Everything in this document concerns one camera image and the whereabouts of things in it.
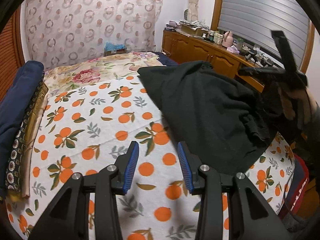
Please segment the person's right hand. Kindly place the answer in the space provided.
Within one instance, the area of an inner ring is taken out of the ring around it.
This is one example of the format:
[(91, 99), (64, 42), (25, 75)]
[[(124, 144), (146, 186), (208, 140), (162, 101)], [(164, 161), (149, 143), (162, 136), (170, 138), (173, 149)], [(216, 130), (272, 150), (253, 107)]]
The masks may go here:
[(280, 83), (278, 93), (285, 118), (294, 122), (298, 129), (303, 130), (316, 118), (319, 105), (307, 87), (290, 88)]

